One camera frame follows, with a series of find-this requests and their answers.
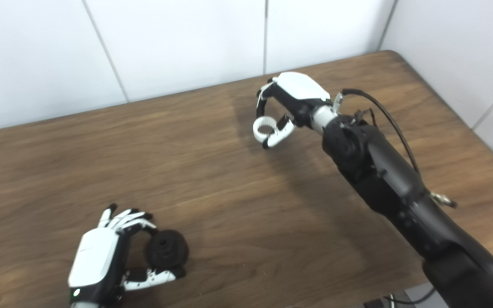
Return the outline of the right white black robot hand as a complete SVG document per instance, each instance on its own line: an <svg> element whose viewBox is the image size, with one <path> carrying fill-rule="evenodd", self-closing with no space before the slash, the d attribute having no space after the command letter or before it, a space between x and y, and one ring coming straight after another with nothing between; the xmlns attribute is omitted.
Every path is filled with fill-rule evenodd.
<svg viewBox="0 0 493 308"><path fill-rule="evenodd" d="M334 100L315 80L299 72L282 72L270 78L257 93L256 119L253 123L255 139L264 149L274 148L295 128L307 127L323 135L325 127L339 115L344 96ZM276 121L265 115L268 99L274 98L287 113Z"/></svg>

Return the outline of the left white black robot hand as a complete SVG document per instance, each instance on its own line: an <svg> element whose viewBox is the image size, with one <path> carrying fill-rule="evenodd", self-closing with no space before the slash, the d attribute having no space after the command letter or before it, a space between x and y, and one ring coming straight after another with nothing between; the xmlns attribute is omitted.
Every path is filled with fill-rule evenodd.
<svg viewBox="0 0 493 308"><path fill-rule="evenodd" d="M67 284L71 308L110 308L126 292L152 288L186 276L189 246L172 229L160 231L152 214L126 209L115 214L108 206L96 228L82 235ZM150 235L145 246L145 269L127 269L131 238L140 231Z"/></svg>

